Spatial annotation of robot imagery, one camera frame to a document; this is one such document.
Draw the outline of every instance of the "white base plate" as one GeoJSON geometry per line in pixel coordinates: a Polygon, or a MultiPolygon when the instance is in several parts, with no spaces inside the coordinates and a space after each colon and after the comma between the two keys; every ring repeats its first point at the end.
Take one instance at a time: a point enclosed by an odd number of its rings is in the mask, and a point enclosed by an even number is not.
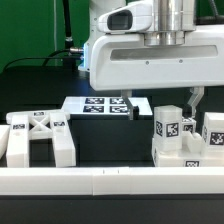
{"type": "MultiPolygon", "coordinates": [[[[138,106],[141,116],[152,116],[147,98],[129,98],[133,106],[138,106]]],[[[126,105],[119,97],[66,97],[62,110],[71,115],[127,115],[126,105]]]]}

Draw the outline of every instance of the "white rectangular block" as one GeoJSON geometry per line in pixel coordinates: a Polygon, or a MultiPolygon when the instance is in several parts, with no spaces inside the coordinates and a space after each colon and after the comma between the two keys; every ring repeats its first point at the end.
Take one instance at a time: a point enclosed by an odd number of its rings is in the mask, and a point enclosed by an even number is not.
{"type": "Polygon", "coordinates": [[[131,168],[131,194],[223,192],[224,168],[131,168]]]}
{"type": "Polygon", "coordinates": [[[170,152],[182,148],[182,109],[175,106],[155,107],[154,138],[159,150],[170,152]]]}
{"type": "Polygon", "coordinates": [[[0,125],[0,159],[4,155],[9,139],[9,125],[0,125]]]}
{"type": "Polygon", "coordinates": [[[92,195],[92,169],[1,168],[0,195],[92,195]]]}
{"type": "Polygon", "coordinates": [[[12,117],[6,158],[8,167],[29,167],[28,115],[12,117]]]}
{"type": "Polygon", "coordinates": [[[93,195],[130,194],[129,168],[101,168],[93,173],[93,195]]]}
{"type": "Polygon", "coordinates": [[[204,126],[208,129],[224,129],[224,113],[205,113],[204,126]]]}
{"type": "Polygon", "coordinates": [[[204,153],[224,154],[224,113],[205,113],[202,137],[204,153]]]}
{"type": "Polygon", "coordinates": [[[65,114],[50,114],[50,126],[56,167],[75,166],[76,151],[65,114]]]}
{"type": "Polygon", "coordinates": [[[155,107],[154,117],[161,122],[182,121],[182,109],[173,105],[155,107]]]}

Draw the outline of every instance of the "green wall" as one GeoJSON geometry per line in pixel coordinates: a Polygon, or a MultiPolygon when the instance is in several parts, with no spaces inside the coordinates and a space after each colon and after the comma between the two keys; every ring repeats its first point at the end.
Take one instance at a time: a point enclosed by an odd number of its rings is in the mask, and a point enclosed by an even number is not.
{"type": "MultiPolygon", "coordinates": [[[[62,1],[57,1],[57,45],[64,47],[62,1]]],[[[224,14],[224,0],[216,0],[224,14]]],[[[70,0],[75,46],[87,40],[89,0],[70,0]]],[[[208,0],[197,0],[197,13],[211,15],[208,0]]],[[[0,0],[0,71],[11,60],[21,57],[44,57],[54,51],[53,0],[0,0]]],[[[25,62],[40,65],[41,61],[25,62]]]]}

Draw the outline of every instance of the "white platform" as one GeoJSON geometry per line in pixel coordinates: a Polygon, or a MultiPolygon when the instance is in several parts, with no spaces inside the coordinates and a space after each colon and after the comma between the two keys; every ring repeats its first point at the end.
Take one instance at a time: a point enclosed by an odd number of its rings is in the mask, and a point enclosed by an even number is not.
{"type": "MultiPolygon", "coordinates": [[[[123,115],[126,116],[127,112],[114,112],[110,111],[111,107],[126,107],[125,104],[111,104],[110,99],[121,99],[119,97],[66,97],[62,110],[69,112],[73,115],[123,115]],[[86,103],[87,99],[102,99],[104,103],[86,103]],[[103,112],[84,112],[85,107],[103,107],[103,112]]],[[[152,110],[150,108],[147,98],[129,98],[133,106],[138,106],[140,113],[143,116],[152,116],[152,110]]]]}
{"type": "Polygon", "coordinates": [[[2,168],[0,180],[0,195],[224,193],[223,167],[2,168]]]}

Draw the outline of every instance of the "white cube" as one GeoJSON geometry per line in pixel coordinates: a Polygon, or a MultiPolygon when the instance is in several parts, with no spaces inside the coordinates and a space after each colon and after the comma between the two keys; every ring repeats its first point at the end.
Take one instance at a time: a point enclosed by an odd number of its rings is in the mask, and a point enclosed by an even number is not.
{"type": "Polygon", "coordinates": [[[223,113],[205,113],[202,137],[205,156],[224,157],[223,113]]]}
{"type": "Polygon", "coordinates": [[[154,138],[162,152],[182,148],[182,109],[175,106],[155,107],[154,138]]]}
{"type": "Polygon", "coordinates": [[[183,118],[182,119],[182,130],[190,131],[192,134],[196,130],[196,121],[193,118],[183,118]]]}

